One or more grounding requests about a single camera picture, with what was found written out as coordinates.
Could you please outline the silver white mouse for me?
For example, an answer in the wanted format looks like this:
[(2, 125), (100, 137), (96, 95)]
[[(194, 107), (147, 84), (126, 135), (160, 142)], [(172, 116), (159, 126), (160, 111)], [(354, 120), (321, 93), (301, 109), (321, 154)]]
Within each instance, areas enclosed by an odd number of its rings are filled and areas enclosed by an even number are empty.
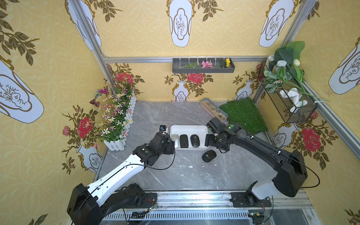
[(174, 147), (175, 149), (179, 147), (179, 142), (180, 142), (180, 136), (177, 134), (173, 134), (171, 135), (171, 139), (174, 141)]

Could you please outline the rounded black mouse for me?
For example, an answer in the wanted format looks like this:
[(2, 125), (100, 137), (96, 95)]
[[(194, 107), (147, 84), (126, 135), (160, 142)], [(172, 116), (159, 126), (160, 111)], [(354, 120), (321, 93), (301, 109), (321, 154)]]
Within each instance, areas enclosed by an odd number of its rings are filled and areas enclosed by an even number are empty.
[(217, 156), (214, 150), (209, 150), (202, 155), (202, 160), (206, 163), (211, 162)]

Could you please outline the white storage box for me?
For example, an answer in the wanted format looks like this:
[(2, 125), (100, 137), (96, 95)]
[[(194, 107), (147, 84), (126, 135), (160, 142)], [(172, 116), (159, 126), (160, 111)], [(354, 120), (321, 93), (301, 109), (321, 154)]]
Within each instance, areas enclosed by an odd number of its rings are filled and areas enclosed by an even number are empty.
[[(181, 148), (180, 143), (179, 143), (179, 147), (176, 148), (175, 150), (205, 151), (208, 149), (208, 147), (206, 147), (204, 145), (206, 135), (208, 134), (208, 128), (206, 126), (203, 126), (203, 125), (172, 125), (170, 127), (170, 136), (173, 134), (177, 134), (179, 136), (185, 134), (188, 136), (188, 148)], [(193, 134), (198, 135), (200, 138), (200, 146), (197, 148), (194, 148), (191, 145), (190, 137)]]

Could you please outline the black mouse with wheel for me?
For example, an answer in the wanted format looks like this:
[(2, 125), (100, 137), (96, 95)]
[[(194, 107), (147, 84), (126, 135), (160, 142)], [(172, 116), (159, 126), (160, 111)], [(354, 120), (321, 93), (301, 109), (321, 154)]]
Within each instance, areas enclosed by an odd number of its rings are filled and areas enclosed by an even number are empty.
[(197, 147), (200, 146), (200, 138), (199, 138), (198, 135), (196, 135), (196, 134), (191, 135), (190, 141), (191, 141), (191, 145), (192, 145), (194, 148), (197, 148)]

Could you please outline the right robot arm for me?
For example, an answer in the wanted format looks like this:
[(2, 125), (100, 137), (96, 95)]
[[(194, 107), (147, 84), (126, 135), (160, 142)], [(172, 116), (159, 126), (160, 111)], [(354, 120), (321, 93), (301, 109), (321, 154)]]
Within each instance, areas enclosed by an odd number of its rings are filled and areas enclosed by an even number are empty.
[(299, 151), (288, 152), (277, 148), (266, 141), (251, 135), (245, 128), (236, 123), (224, 124), (218, 118), (211, 119), (207, 125), (212, 132), (206, 136), (205, 145), (220, 151), (230, 151), (231, 145), (240, 146), (267, 163), (276, 176), (264, 182), (254, 182), (247, 190), (247, 195), (256, 200), (282, 194), (295, 197), (308, 178), (304, 157)]

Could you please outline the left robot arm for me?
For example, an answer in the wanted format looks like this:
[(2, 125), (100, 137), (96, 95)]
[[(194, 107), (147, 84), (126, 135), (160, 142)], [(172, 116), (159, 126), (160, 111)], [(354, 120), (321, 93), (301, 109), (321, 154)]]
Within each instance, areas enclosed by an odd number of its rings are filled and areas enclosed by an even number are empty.
[(147, 144), (136, 147), (132, 154), (99, 180), (77, 185), (71, 194), (67, 213), (73, 225), (98, 225), (112, 212), (128, 206), (140, 206), (144, 190), (138, 184), (119, 188), (146, 168), (152, 168), (160, 156), (174, 155), (174, 141), (165, 131), (158, 131)]

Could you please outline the pink tray with stones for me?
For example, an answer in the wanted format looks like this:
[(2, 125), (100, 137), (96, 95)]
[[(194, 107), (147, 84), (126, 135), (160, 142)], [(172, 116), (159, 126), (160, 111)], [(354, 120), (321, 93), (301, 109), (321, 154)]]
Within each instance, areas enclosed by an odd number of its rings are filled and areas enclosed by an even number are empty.
[(226, 114), (219, 106), (215, 105), (210, 99), (205, 98), (200, 101), (200, 106), (204, 109), (209, 115), (213, 118), (218, 118), (221, 122), (224, 122), (228, 119), (228, 114)]

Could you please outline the green artificial grass mat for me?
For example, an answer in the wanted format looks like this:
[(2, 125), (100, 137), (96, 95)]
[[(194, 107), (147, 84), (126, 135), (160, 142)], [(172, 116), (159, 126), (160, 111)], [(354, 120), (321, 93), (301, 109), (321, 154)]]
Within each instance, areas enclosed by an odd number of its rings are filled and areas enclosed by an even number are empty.
[(251, 98), (229, 101), (220, 106), (230, 123), (237, 123), (250, 134), (268, 131), (268, 126)]

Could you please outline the white fence flower planter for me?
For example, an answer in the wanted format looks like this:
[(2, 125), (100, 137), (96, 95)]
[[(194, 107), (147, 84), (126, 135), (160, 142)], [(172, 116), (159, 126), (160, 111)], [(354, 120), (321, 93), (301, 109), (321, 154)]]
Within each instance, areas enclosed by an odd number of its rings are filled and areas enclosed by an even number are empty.
[(114, 90), (104, 87), (97, 91), (91, 104), (101, 114), (95, 125), (95, 137), (104, 142), (110, 151), (123, 151), (135, 107), (134, 78), (128, 73), (115, 75)]

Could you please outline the white figurine in basket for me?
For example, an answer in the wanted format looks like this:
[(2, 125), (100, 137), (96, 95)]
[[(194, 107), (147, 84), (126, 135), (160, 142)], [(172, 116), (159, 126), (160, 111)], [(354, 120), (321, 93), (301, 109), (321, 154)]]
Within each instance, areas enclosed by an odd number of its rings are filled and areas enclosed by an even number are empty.
[(302, 95), (299, 93), (297, 88), (291, 88), (289, 91), (281, 90), (280, 95), (282, 98), (288, 98), (291, 101), (291, 113), (297, 112), (300, 107), (304, 107), (308, 104), (307, 100), (301, 100)]

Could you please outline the green leafy artificial plant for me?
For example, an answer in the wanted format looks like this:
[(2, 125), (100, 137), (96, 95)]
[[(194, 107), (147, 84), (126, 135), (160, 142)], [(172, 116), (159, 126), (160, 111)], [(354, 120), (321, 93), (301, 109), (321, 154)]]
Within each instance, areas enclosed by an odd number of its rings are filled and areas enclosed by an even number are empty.
[(304, 41), (294, 41), (281, 46), (274, 53), (274, 60), (265, 66), (262, 83), (269, 93), (279, 92), (285, 87), (295, 89), (300, 95), (309, 96), (317, 101), (324, 98), (310, 94), (304, 87), (305, 71), (300, 69), (300, 56), (305, 49)]

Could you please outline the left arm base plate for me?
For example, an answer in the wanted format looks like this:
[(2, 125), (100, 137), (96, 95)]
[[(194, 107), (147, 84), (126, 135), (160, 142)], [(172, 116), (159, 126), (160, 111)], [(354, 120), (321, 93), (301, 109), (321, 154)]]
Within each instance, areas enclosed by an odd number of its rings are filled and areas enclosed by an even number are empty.
[(157, 202), (158, 195), (157, 193), (145, 193), (143, 195), (140, 195), (135, 203), (135, 208), (139, 209), (148, 209), (155, 205)]

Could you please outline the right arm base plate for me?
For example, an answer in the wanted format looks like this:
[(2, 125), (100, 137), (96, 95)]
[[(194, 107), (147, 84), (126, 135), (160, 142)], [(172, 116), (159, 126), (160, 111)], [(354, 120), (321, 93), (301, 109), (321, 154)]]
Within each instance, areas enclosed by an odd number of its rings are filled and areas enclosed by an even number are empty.
[(271, 198), (267, 197), (260, 200), (253, 194), (246, 192), (231, 192), (230, 202), (233, 204), (234, 208), (272, 207)]

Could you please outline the grey wall shelf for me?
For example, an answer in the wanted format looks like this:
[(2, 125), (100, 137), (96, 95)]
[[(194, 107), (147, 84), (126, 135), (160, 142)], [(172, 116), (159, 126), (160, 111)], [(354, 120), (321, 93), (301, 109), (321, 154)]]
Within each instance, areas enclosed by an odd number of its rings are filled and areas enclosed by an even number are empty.
[(172, 58), (172, 72), (175, 74), (233, 73), (235, 65), (227, 57), (182, 57)]

